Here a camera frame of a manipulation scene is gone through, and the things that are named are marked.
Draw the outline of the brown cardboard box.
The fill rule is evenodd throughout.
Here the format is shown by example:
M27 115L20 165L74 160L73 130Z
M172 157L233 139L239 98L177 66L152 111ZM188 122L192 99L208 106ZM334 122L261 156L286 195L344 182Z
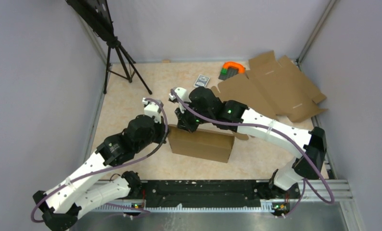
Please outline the brown cardboard box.
M276 59L274 51L268 51L248 64L245 73L211 88L221 101L238 101L266 117L286 116L292 123L326 111L318 105L326 95L286 55Z
M236 140L246 141L248 135L197 129L190 133L169 125L168 142L172 153L227 163Z

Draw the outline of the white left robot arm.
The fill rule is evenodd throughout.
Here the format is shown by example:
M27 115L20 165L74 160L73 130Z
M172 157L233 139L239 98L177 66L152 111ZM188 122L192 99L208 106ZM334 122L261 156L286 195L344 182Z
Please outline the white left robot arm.
M33 223L51 231L66 231L93 209L122 197L135 199L141 193L137 173L126 171L117 179L92 189L106 173L139 163L155 154L169 133L162 115L138 115L122 132L107 137L90 157L57 186L33 195Z

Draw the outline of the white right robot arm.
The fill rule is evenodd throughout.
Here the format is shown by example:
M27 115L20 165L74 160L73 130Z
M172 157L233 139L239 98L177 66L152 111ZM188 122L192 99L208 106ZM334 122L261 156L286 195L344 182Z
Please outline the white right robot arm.
M191 93L184 88L170 91L177 127L195 132L201 124L211 123L219 129L252 136L270 142L286 151L293 159L274 171L268 181L270 194L282 198L302 180L320 180L325 154L326 135L322 128L295 128L271 119L253 108L235 101L221 101L211 89L197 87Z

